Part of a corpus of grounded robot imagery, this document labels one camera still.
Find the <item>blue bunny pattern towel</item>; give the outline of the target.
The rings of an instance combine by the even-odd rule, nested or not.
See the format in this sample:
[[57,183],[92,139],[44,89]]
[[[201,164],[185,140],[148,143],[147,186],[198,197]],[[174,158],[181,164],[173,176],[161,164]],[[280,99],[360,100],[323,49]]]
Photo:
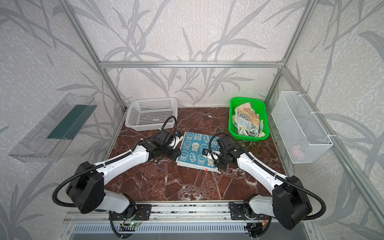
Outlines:
[[212,136],[186,132],[181,145],[181,155],[176,163],[178,166],[208,172],[218,172],[214,161],[203,155],[203,150],[209,149]]

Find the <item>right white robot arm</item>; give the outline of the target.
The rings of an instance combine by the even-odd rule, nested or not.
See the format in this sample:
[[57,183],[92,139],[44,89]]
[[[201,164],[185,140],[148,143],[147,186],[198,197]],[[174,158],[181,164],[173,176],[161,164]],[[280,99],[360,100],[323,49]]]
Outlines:
[[266,215],[277,219],[287,230],[292,230],[312,212],[308,195],[300,190],[303,185],[297,177],[288,178],[272,170],[229,136],[215,142],[219,146],[219,152],[214,153],[214,163],[218,168],[224,169],[233,163],[255,178],[271,194],[270,197],[252,195],[243,201],[248,219]]

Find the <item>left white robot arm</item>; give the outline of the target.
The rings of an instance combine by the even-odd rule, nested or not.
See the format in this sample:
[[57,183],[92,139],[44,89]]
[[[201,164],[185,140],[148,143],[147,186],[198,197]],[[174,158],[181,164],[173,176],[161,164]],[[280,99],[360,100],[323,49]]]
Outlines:
[[66,194],[82,214],[100,210],[130,218],[137,212],[135,202],[124,194],[106,190],[105,185],[125,171],[155,158],[167,157],[175,161],[181,155],[177,146],[182,140],[179,132],[172,134],[163,129],[152,139],[139,141],[133,150],[98,163],[101,167],[96,170],[85,162],[78,167],[76,174],[87,173],[71,180]]

